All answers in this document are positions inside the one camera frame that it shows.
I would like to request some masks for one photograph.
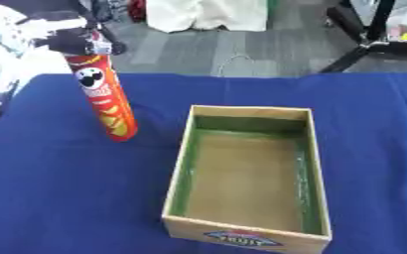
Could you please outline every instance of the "open wooden box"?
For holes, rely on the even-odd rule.
[[[173,237],[321,253],[332,232],[312,111],[193,106],[162,217]]]

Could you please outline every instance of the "floor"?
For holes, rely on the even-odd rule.
[[[338,0],[280,0],[266,32],[184,31],[166,34],[126,15],[109,28],[130,50],[114,57],[121,72],[170,72],[213,76],[300,76],[315,73],[353,43],[324,27],[326,7]],[[350,72],[407,71],[407,61],[365,58]]]

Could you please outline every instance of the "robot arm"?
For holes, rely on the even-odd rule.
[[[20,82],[17,66],[35,48],[48,46],[50,50],[76,55],[110,54],[111,43],[93,42],[81,35],[95,25],[75,11],[26,17],[0,5],[0,115],[16,94]]]

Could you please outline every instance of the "table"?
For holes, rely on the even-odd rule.
[[[407,253],[407,74],[295,79],[122,74],[140,132],[104,134],[71,75],[41,75],[0,120],[0,254],[261,253],[170,238],[161,208],[191,104],[311,107],[334,241]]]

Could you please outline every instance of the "red pringles can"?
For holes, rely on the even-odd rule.
[[[66,59],[111,139],[122,142],[132,138],[137,123],[110,56],[66,56]]]

